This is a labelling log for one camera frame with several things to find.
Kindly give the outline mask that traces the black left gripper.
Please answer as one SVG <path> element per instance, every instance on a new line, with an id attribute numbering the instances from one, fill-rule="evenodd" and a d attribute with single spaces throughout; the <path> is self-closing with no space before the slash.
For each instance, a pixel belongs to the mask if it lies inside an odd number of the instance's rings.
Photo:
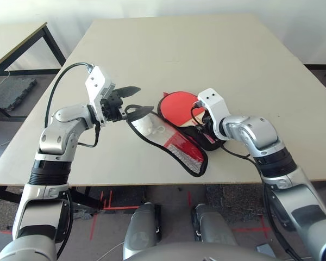
<path id="1" fill-rule="evenodd" d="M 105 119 L 112 122 L 121 121 L 125 119 L 126 113 L 127 120 L 139 120 L 151 113 L 153 106 L 131 104 L 126 106 L 125 110 L 122 109 L 122 98 L 130 97 L 139 91 L 137 86 L 126 86 L 116 89 L 108 98 L 102 98 L 100 103 Z"/>

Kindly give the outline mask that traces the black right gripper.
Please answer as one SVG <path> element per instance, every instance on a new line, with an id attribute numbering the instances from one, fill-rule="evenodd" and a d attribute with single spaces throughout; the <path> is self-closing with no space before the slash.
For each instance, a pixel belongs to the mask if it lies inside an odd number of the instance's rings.
<path id="1" fill-rule="evenodd" d="M 203 123 L 202 126 L 203 132 L 209 136 L 214 136 L 215 135 L 213 130 L 214 123 L 209 113 L 204 113 L 202 117 L 202 123 Z"/>

